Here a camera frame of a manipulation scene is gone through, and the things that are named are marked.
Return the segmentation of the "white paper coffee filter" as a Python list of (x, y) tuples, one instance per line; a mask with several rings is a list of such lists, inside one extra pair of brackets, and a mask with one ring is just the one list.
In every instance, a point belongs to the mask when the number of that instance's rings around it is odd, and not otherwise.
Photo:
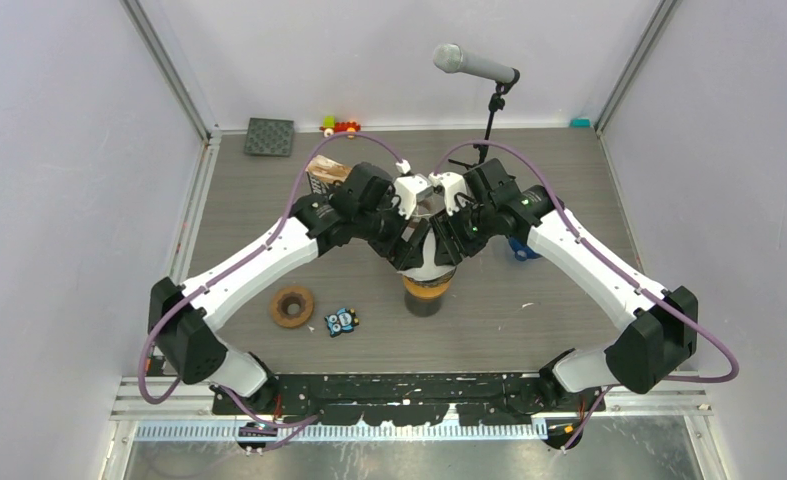
[(452, 274), (456, 270), (454, 265), (438, 265), (435, 263), (437, 250), (436, 241), (433, 237), (427, 237), (421, 247), (421, 259), (418, 265), (409, 268), (399, 268), (397, 272), (416, 282), (432, 282), (446, 275)]

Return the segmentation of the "glass carafe with wooden collar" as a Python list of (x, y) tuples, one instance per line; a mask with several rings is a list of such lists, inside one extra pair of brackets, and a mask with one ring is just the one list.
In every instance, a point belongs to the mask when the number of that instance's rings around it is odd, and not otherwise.
[(444, 209), (445, 207), (442, 204), (437, 204), (428, 200), (419, 202), (411, 215), (411, 221), (418, 222), (421, 219), (429, 219)]

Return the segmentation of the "dark glass carafe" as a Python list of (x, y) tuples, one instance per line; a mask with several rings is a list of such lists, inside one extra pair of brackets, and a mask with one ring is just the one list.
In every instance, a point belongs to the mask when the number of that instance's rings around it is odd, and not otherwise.
[(404, 296), (405, 306), (407, 310), (416, 317), (430, 317), (440, 311), (443, 305), (442, 297), (435, 298), (421, 298), (411, 295), (407, 292)]

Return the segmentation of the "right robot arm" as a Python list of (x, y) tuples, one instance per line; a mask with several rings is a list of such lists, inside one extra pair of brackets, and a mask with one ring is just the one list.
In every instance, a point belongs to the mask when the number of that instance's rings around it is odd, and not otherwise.
[(595, 386), (647, 393), (695, 353), (697, 333), (684, 321), (698, 317), (696, 296), (684, 286), (669, 290), (628, 265), (544, 186), (520, 189), (498, 159), (462, 175), (432, 173), (429, 180), (444, 195), (443, 223), (461, 253), (472, 254), (492, 236), (523, 242), (581, 287), (617, 329), (612, 343), (572, 350), (542, 369), (539, 392), (549, 408), (565, 410)]

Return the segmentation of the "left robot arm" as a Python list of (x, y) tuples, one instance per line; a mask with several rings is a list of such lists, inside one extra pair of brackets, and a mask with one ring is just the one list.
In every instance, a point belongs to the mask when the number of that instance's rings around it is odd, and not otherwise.
[(334, 247), (362, 239), (396, 242), (422, 197), (432, 191), (405, 161), (392, 178), (362, 162), (325, 194), (290, 205), (273, 227), (227, 260), (180, 284), (165, 277), (150, 291), (148, 346), (157, 347), (187, 385), (217, 383), (237, 394), (249, 412), (267, 412), (276, 398), (256, 357), (223, 341), (218, 331), (237, 310), (276, 280)]

